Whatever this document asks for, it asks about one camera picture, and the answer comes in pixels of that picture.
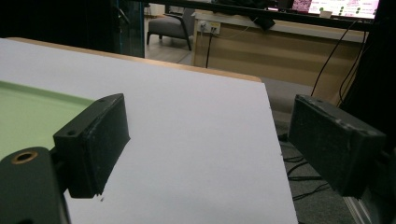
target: monitor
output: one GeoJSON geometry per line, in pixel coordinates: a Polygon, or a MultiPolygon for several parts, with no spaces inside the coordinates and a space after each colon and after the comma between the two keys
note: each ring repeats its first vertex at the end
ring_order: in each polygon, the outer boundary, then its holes
{"type": "Polygon", "coordinates": [[[294,0],[292,9],[314,15],[326,10],[334,17],[373,20],[378,3],[379,0],[294,0]]]}

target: gray chair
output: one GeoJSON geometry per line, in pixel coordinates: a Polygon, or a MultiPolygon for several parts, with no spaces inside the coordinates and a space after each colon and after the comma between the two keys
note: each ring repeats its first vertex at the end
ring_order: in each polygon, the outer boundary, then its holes
{"type": "Polygon", "coordinates": [[[194,11],[195,9],[185,8],[183,15],[181,16],[174,14],[164,14],[165,17],[149,21],[147,45],[149,44],[149,37],[151,35],[158,35],[160,39],[163,39],[163,36],[165,35],[174,38],[185,39],[189,45],[189,50],[191,50],[189,37],[193,35],[194,32],[194,11]]]}

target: black cable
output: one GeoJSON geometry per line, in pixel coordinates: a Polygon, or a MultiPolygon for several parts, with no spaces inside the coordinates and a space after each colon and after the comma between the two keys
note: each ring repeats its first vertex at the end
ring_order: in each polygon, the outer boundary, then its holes
{"type": "Polygon", "coordinates": [[[306,180],[323,180],[321,176],[307,175],[307,176],[289,176],[289,181],[306,181],[306,180]]]}
{"type": "Polygon", "coordinates": [[[282,134],[279,134],[278,136],[277,136],[277,140],[279,140],[279,141],[281,141],[281,142],[288,142],[289,140],[288,140],[288,134],[287,133],[282,133],[282,134]]]}
{"type": "Polygon", "coordinates": [[[342,89],[343,89],[343,87],[344,87],[345,82],[347,81],[347,78],[348,78],[348,77],[350,76],[350,74],[352,73],[353,69],[355,68],[355,65],[358,63],[358,60],[359,60],[359,58],[361,57],[361,55],[362,55],[362,53],[363,53],[364,45],[365,45],[365,43],[366,43],[365,39],[366,39],[366,32],[364,31],[364,33],[363,33],[363,40],[361,41],[361,49],[359,50],[359,54],[358,54],[358,56],[356,57],[355,62],[352,64],[352,67],[349,69],[349,72],[347,73],[347,75],[346,75],[346,77],[344,78],[343,82],[341,83],[340,89],[339,89],[339,91],[338,91],[338,94],[339,94],[339,97],[340,97],[340,102],[339,102],[338,104],[341,104],[341,103],[344,102],[344,100],[343,100],[343,94],[345,93],[345,91],[342,92],[342,89]]]}
{"type": "Polygon", "coordinates": [[[299,163],[299,164],[293,166],[290,170],[288,170],[288,176],[289,176],[289,175],[291,174],[291,172],[293,172],[295,169],[299,168],[300,166],[304,166],[304,165],[306,165],[306,164],[308,164],[307,161],[302,162],[302,163],[299,163]]]}
{"type": "Polygon", "coordinates": [[[358,21],[353,21],[353,22],[349,25],[349,27],[346,29],[346,31],[344,32],[344,34],[343,34],[343,35],[341,36],[341,38],[337,41],[337,44],[335,44],[334,49],[332,49],[332,53],[331,53],[331,54],[329,55],[329,57],[327,58],[326,63],[323,64],[323,66],[322,66],[322,68],[321,68],[321,70],[320,70],[320,72],[319,72],[319,74],[318,74],[317,80],[315,81],[315,84],[314,84],[314,88],[312,89],[312,92],[311,92],[311,96],[314,95],[314,91],[315,91],[315,88],[316,88],[317,85],[318,85],[319,78],[320,78],[320,76],[321,76],[321,74],[322,74],[324,68],[326,67],[327,63],[329,62],[330,58],[332,57],[332,55],[334,54],[335,50],[336,50],[336,49],[338,48],[338,46],[340,45],[340,43],[341,43],[341,41],[343,40],[344,36],[347,34],[347,32],[350,30],[350,28],[352,28],[352,26],[353,26],[356,22],[358,22],[358,21]]]}
{"type": "Polygon", "coordinates": [[[312,194],[314,194],[314,193],[321,192],[321,191],[323,191],[323,190],[329,189],[330,187],[323,188],[323,187],[326,186],[326,185],[329,185],[329,184],[328,184],[328,183],[325,183],[325,184],[319,185],[317,188],[315,188],[315,189],[312,190],[311,192],[308,192],[308,193],[304,193],[304,194],[300,194],[300,195],[294,196],[294,197],[293,197],[293,200],[294,200],[294,201],[298,201],[298,200],[301,200],[301,199],[303,199],[303,198],[305,198],[305,197],[307,197],[307,196],[309,196],[309,195],[312,195],[312,194]]]}
{"type": "Polygon", "coordinates": [[[296,156],[296,157],[289,157],[289,158],[284,158],[283,161],[285,162],[300,162],[303,161],[304,157],[303,156],[296,156]]]}
{"type": "Polygon", "coordinates": [[[288,170],[288,180],[289,181],[323,180],[323,177],[321,177],[320,175],[318,175],[318,176],[316,176],[316,175],[290,176],[291,173],[295,169],[299,168],[300,166],[306,165],[306,164],[308,164],[307,161],[299,163],[299,164],[293,166],[290,170],[288,170]]]}
{"type": "Polygon", "coordinates": [[[209,63],[210,43],[212,42],[213,32],[215,30],[216,30],[216,28],[213,28],[213,27],[210,30],[209,46],[207,47],[207,54],[206,54],[206,68],[207,68],[207,64],[209,63]]]}

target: desk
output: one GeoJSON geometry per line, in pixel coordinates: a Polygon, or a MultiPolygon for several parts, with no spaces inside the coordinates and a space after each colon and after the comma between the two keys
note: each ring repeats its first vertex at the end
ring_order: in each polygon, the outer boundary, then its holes
{"type": "Polygon", "coordinates": [[[132,139],[103,200],[66,192],[73,223],[297,223],[263,83],[9,39],[0,49],[2,81],[124,93],[132,139]]]}
{"type": "MultiPolygon", "coordinates": [[[[345,30],[276,21],[264,31],[248,17],[197,10],[192,64],[205,67],[209,35],[202,35],[198,21],[221,22],[212,37],[208,67],[256,77],[314,87],[318,74],[345,30]]],[[[359,54],[363,32],[349,31],[326,65],[315,97],[337,105],[339,89],[359,54]]],[[[347,93],[347,85],[342,91],[347,93]]]]}

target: floor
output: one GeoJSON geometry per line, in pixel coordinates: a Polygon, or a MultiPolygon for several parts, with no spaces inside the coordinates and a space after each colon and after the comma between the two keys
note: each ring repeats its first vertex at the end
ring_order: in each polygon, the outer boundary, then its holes
{"type": "MultiPolygon", "coordinates": [[[[146,58],[169,63],[182,63],[191,65],[191,51],[187,47],[185,40],[163,37],[160,40],[158,36],[152,35],[150,44],[146,46],[146,58]]],[[[283,102],[273,100],[272,104],[282,105],[283,102]]],[[[279,135],[286,133],[289,128],[288,119],[290,114],[284,112],[273,111],[275,118],[276,131],[279,135]]],[[[301,156],[300,152],[288,142],[279,142],[285,159],[301,156]]],[[[286,170],[290,170],[299,162],[285,161],[286,170]]],[[[304,165],[293,171],[291,176],[307,176],[318,175],[316,171],[309,165],[304,165]]],[[[325,184],[323,180],[316,181],[290,181],[291,193],[299,196],[307,192],[311,192],[318,186],[325,184]]],[[[301,199],[296,198],[294,201],[297,218],[300,223],[304,224],[331,224],[331,223],[355,223],[352,215],[344,199],[331,189],[316,192],[301,199]]]]}

